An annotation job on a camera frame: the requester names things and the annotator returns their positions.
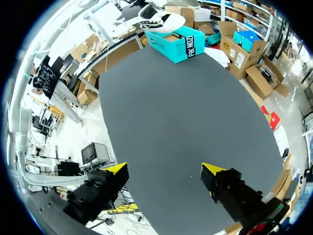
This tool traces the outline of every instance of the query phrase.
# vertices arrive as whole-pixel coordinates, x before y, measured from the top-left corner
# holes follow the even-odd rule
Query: white floor
[[[310,105],[306,100],[300,81],[303,75],[294,75],[291,72],[292,64],[288,62],[285,56],[276,65],[285,76],[284,84],[291,88],[291,93],[287,98],[282,97],[277,93],[273,93],[264,101],[265,107],[270,111],[275,111],[281,121],[280,125],[285,128],[291,152],[291,164],[293,167],[300,169],[303,173],[307,166],[307,147],[305,139],[301,136],[303,133],[302,112],[308,112]],[[84,127],[80,127],[70,119],[66,118],[64,123],[61,123],[52,137],[49,140],[50,149],[58,145],[59,157],[68,158],[82,162],[81,149],[90,142],[98,142],[105,144],[112,158],[115,159],[115,154],[110,142],[107,127],[102,117],[102,110],[99,99],[96,99],[85,110],[77,109],[78,114],[84,121]],[[119,235],[155,235],[156,232],[151,226],[140,225],[146,224],[147,220],[136,222],[136,217],[133,215],[117,215],[115,224],[112,226],[100,225],[95,228],[95,231],[102,234],[110,234],[107,227],[113,232],[111,234]]]

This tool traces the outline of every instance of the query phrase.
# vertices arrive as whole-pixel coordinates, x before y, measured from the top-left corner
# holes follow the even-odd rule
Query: white paper
[[[238,52],[235,65],[240,69],[241,65],[243,65],[244,60],[245,60],[245,56],[241,52]]]
[[[235,58],[235,54],[236,54],[236,51],[233,48],[231,48],[230,49],[230,57]]]

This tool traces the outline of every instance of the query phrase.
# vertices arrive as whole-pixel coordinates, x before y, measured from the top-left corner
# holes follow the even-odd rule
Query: box label
[[[186,54],[188,58],[194,57],[196,55],[194,36],[186,37],[185,41],[186,41]]]
[[[235,65],[240,69],[241,66],[243,65],[244,60],[245,60],[245,56],[241,52],[238,52]]]
[[[223,51],[229,52],[229,45],[227,43],[223,44]]]
[[[235,54],[236,54],[236,51],[233,48],[231,48],[230,49],[230,57],[235,58]]]

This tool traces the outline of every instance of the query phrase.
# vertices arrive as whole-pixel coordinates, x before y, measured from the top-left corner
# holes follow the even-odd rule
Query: red object
[[[264,228],[265,228],[265,224],[264,224],[264,223],[258,224],[257,226],[255,226],[254,228],[252,228],[252,229],[248,232],[248,234],[249,234],[249,235],[252,235],[252,234],[259,234]]]
[[[261,110],[262,110],[262,112],[263,112],[264,114],[269,114],[264,105],[261,106]],[[280,118],[279,118],[279,116],[278,116],[275,112],[272,112],[272,113],[270,114],[270,117],[271,117],[271,118],[270,118],[269,126],[270,126],[270,128],[272,129],[272,131],[273,131],[273,130],[275,130],[275,128],[277,127],[277,125],[278,125],[278,123],[279,123],[279,121],[280,121]]]
[[[272,129],[272,131],[273,131],[276,128],[276,126],[278,125],[278,123],[280,121],[280,118],[279,118],[279,116],[275,112],[272,112],[270,114],[270,116],[271,116],[271,119],[270,119],[269,126]]]
[[[264,114],[269,114],[264,105],[261,106],[261,110]]]
[[[210,48],[214,48],[214,49],[220,49],[220,46],[213,46],[213,47],[210,47]]]

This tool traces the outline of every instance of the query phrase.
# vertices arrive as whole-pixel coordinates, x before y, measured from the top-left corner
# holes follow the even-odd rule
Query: white sneaker
[[[171,33],[186,22],[186,19],[177,13],[157,10],[150,5],[142,8],[138,15],[142,18],[140,27],[149,32]]]

